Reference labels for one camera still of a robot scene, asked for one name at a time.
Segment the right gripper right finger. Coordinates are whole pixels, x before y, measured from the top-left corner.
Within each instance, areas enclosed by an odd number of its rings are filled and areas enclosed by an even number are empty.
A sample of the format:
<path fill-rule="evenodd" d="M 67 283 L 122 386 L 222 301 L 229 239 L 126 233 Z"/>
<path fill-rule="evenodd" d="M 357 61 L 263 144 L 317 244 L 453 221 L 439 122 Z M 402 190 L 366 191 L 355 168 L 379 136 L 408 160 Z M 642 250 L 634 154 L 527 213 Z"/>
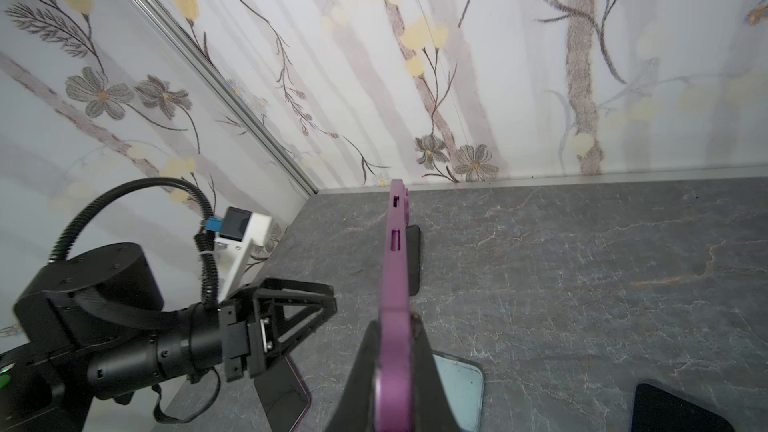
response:
<path fill-rule="evenodd" d="M 411 430 L 455 431 L 459 427 L 444 391 L 422 318 L 410 313 Z"/>

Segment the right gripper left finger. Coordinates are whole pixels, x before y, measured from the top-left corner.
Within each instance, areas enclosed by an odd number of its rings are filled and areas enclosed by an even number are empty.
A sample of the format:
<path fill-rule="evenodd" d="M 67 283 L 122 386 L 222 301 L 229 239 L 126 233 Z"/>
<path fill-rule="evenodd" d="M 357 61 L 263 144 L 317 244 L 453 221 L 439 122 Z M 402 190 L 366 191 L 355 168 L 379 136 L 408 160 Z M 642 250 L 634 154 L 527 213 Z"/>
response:
<path fill-rule="evenodd" d="M 350 375 L 326 431 L 382 431 L 378 421 L 381 326 L 371 321 L 358 348 Z"/>

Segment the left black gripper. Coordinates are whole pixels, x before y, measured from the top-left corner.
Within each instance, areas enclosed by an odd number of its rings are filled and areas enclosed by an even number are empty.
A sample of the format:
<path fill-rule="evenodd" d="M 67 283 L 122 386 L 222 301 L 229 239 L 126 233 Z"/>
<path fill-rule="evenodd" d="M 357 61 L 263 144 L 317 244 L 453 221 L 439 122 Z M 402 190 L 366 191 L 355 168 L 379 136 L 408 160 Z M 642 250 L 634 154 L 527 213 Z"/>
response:
<path fill-rule="evenodd" d="M 332 286 L 274 277 L 260 282 L 255 296 L 224 301 L 219 332 L 226 380 L 264 374 L 336 312 Z"/>

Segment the pale blue phone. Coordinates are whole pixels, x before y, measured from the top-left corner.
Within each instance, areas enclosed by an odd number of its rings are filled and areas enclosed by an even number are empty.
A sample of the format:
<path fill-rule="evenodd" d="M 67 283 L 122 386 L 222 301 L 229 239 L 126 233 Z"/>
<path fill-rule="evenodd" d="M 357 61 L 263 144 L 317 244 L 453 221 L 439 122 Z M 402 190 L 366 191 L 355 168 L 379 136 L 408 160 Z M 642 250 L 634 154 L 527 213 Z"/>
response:
<path fill-rule="evenodd" d="M 433 357 L 457 424 L 462 431 L 478 432 L 485 389 L 480 365 L 444 352 L 434 352 Z"/>

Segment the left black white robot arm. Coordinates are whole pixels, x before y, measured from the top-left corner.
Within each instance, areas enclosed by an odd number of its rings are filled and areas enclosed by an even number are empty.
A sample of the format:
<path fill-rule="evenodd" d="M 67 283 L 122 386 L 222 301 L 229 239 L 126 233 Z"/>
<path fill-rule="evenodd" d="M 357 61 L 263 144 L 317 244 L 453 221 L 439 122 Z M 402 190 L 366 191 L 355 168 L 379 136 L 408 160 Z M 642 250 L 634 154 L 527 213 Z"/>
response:
<path fill-rule="evenodd" d="M 177 377 L 254 378 L 336 312 L 325 284 L 266 278 L 221 304 L 164 307 L 142 248 L 102 246 L 43 267 L 14 311 L 28 341 L 1 356 L 5 431 L 79 431 L 94 399 Z"/>

